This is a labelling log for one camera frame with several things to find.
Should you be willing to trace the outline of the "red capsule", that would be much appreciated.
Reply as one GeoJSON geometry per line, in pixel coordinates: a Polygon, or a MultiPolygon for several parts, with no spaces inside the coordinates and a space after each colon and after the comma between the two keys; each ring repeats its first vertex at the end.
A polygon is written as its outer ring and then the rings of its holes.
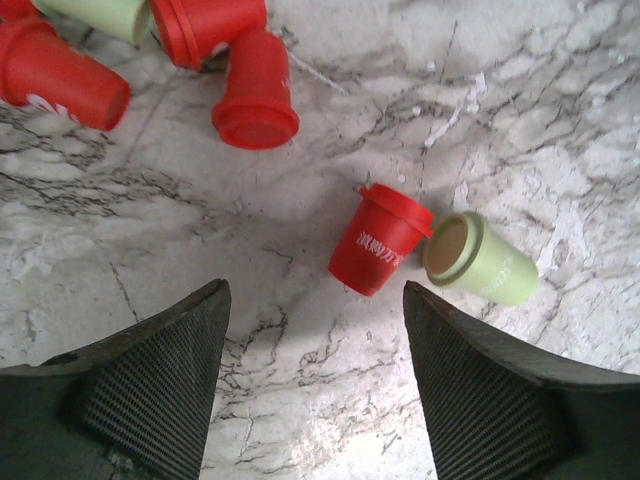
{"type": "Polygon", "coordinates": [[[380,183],[359,190],[361,203],[334,249],[328,271],[357,293],[375,295],[420,241],[434,214],[380,183]]]}

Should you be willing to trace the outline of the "red capsule cluster three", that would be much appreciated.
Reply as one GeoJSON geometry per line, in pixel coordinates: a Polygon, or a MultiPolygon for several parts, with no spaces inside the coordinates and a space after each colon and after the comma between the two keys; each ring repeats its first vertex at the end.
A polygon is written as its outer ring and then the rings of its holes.
{"type": "Polygon", "coordinates": [[[149,4],[170,60],[192,70],[199,70],[204,60],[243,32],[267,24],[262,0],[153,0],[149,4]]]}

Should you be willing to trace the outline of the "red capsule cluster two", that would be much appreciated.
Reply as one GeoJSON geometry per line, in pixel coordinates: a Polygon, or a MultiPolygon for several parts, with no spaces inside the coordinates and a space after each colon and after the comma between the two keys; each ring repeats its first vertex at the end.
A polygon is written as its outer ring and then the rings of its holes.
{"type": "Polygon", "coordinates": [[[1,24],[1,99],[110,131],[131,99],[129,83],[76,51],[37,17],[1,24]]]}

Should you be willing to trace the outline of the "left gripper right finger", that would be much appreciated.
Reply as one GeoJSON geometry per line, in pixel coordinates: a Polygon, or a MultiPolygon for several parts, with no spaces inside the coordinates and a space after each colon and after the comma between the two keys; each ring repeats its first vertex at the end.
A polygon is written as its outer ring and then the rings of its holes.
{"type": "Polygon", "coordinates": [[[441,479],[635,479],[639,379],[521,341],[408,282],[405,327],[441,479]]]}

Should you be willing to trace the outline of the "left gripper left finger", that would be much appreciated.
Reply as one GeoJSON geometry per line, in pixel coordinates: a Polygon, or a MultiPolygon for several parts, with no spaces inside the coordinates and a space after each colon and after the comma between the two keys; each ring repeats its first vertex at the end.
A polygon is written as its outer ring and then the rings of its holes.
{"type": "Polygon", "coordinates": [[[231,310],[216,279],[103,340],[1,372],[5,479],[196,479],[231,310]]]}

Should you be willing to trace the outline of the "red capsule cluster four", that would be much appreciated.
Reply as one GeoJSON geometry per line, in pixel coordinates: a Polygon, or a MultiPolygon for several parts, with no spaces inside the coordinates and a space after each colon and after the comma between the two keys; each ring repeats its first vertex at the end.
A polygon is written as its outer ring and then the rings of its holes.
{"type": "Polygon", "coordinates": [[[284,42],[252,29],[231,45],[225,90],[212,110],[212,124],[225,143],[246,150],[286,144],[300,120],[292,107],[290,65],[284,42]]]}

